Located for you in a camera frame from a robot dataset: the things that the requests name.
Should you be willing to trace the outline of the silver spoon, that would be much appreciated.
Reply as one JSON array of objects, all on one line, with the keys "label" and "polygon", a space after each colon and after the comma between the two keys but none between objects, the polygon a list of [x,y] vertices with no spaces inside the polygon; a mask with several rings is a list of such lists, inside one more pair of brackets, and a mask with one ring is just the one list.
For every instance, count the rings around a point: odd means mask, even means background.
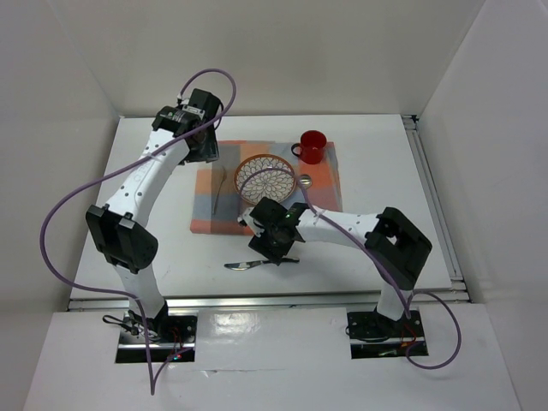
[{"label": "silver spoon", "polygon": [[303,199],[305,200],[306,203],[308,203],[309,198],[308,198],[307,190],[313,184],[312,177],[308,174],[302,174],[299,176],[298,182],[299,182],[299,188],[301,190]]}]

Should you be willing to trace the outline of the red enamel mug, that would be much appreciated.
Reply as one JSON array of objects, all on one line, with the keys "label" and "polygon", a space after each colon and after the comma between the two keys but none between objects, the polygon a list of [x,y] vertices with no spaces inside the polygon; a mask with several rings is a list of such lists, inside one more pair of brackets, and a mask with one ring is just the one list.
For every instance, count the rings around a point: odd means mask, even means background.
[{"label": "red enamel mug", "polygon": [[318,130],[308,130],[291,146],[291,152],[305,164],[319,164],[324,157],[327,139]]}]

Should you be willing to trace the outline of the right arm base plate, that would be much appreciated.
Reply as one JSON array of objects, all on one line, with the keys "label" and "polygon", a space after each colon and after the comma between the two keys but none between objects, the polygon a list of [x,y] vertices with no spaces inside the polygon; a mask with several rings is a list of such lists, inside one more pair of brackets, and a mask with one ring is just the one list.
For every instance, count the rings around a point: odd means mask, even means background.
[{"label": "right arm base plate", "polygon": [[353,360],[388,359],[409,355],[428,356],[421,316],[411,311],[399,321],[385,319],[376,311],[347,312],[345,333]]}]

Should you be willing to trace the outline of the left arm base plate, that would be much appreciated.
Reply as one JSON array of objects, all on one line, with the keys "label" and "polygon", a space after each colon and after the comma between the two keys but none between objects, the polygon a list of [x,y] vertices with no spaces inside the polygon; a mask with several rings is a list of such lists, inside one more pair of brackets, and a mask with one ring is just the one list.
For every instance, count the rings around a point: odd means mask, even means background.
[{"label": "left arm base plate", "polygon": [[[102,318],[107,325],[120,328],[116,349],[116,364],[146,363],[145,332],[127,313],[119,319],[106,314]],[[198,316],[176,315],[168,317],[167,328],[159,334],[149,332],[152,363],[162,363],[170,355],[171,362],[194,362]]]}]

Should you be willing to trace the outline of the silver knife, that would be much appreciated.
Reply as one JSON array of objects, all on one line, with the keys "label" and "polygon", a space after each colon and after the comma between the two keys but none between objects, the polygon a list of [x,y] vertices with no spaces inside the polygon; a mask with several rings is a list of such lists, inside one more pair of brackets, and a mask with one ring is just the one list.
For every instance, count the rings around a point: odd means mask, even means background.
[{"label": "silver knife", "polygon": [[299,262],[300,262],[299,258],[285,257],[285,258],[282,258],[279,262],[272,262],[268,259],[262,259],[262,260],[243,261],[243,262],[235,262],[235,263],[225,263],[223,267],[232,271],[246,271],[261,265],[280,265],[283,263],[298,264]]}]

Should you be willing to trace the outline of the floral patterned plate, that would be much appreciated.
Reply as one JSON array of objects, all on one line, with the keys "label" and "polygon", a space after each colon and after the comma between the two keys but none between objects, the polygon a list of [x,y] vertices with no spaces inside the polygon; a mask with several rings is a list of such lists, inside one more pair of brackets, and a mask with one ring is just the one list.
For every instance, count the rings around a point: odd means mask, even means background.
[{"label": "floral patterned plate", "polygon": [[233,183],[242,200],[251,205],[264,197],[278,203],[295,190],[294,169],[283,158],[258,154],[243,160],[235,170]]}]

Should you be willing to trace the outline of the silver fork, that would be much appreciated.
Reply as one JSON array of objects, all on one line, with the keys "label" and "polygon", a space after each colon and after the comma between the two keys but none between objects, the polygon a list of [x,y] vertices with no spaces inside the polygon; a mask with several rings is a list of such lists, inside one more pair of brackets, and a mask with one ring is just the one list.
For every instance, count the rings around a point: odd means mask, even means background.
[{"label": "silver fork", "polygon": [[215,191],[213,192],[212,202],[211,202],[211,214],[212,216],[215,216],[217,213],[217,207],[218,207],[218,199],[219,195],[222,191],[223,184],[226,181],[227,178],[227,170],[224,166],[221,166],[216,171],[216,180],[215,180]]}]

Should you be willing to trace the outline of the checkered orange grey cloth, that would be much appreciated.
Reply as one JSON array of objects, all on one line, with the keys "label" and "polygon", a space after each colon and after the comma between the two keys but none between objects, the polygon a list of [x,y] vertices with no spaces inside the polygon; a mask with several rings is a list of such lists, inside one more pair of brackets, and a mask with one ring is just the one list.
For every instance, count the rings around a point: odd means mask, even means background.
[{"label": "checkered orange grey cloth", "polygon": [[290,143],[228,140],[220,159],[197,172],[190,231],[252,235],[255,229],[288,227],[311,204],[341,211],[343,200],[335,143],[319,164],[306,164]]}]

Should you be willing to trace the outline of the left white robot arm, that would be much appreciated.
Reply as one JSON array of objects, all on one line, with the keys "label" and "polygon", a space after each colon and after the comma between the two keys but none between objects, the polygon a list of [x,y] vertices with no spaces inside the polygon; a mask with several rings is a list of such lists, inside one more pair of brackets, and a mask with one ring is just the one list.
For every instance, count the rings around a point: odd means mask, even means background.
[{"label": "left white robot arm", "polygon": [[[192,91],[187,103],[163,107],[152,123],[140,155],[141,165],[103,206],[92,205],[86,212],[95,247],[114,267],[124,291],[133,296],[129,316],[151,342],[168,334],[169,320],[167,302],[152,269],[158,240],[146,226],[156,199],[177,166],[217,160],[211,120],[222,107],[218,97],[200,89]],[[200,130],[203,124],[208,127]]]}]

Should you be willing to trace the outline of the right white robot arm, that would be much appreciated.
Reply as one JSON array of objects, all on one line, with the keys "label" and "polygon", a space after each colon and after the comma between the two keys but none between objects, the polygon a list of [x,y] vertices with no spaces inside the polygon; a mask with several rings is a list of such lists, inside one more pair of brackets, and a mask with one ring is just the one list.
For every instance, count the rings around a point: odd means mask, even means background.
[{"label": "right white robot arm", "polygon": [[274,265],[282,264],[296,242],[322,242],[361,250],[384,280],[373,324],[394,335],[410,317],[415,284],[432,251],[432,243],[398,209],[379,214],[330,211],[306,203],[289,209],[263,198],[237,218],[253,237],[248,246]]}]

